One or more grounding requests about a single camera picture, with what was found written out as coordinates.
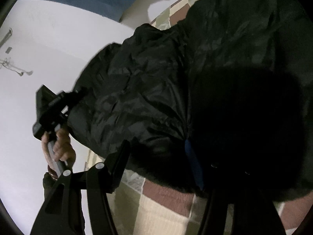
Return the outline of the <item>person's left hand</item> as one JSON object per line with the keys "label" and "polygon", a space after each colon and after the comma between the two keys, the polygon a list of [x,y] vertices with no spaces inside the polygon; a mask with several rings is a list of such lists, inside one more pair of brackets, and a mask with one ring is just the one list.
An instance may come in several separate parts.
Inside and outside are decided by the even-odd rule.
{"label": "person's left hand", "polygon": [[54,161],[63,161],[67,163],[67,167],[73,168],[76,161],[76,153],[71,145],[71,138],[69,132],[65,128],[61,128],[56,132],[57,140],[52,148],[54,155],[51,156],[48,149],[49,133],[44,132],[41,138],[41,146],[43,155],[48,164],[48,174],[53,180],[57,180],[58,175],[55,171]]}

